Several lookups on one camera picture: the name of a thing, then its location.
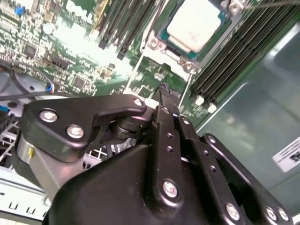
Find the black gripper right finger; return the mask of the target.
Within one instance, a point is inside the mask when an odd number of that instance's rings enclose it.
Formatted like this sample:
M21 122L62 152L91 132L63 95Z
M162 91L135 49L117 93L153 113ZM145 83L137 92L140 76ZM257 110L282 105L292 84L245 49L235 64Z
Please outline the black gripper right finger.
M291 225L284 206L213 135L198 135L169 94L171 225Z

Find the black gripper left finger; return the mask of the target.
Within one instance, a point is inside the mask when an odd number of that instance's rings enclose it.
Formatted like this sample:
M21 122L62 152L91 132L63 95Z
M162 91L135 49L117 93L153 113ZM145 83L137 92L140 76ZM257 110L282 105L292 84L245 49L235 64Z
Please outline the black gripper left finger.
M151 99L126 93L30 103L22 115L22 158L53 202L75 176L131 147L147 146L145 202L174 207L168 198L171 91L163 83Z

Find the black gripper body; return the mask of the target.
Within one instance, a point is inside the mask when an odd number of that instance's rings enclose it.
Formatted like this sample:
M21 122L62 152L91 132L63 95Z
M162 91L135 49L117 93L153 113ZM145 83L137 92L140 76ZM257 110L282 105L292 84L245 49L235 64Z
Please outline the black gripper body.
M223 225L225 221L181 162L184 203L173 217L152 212L144 199L150 148L131 147L69 180L56 194L48 225Z

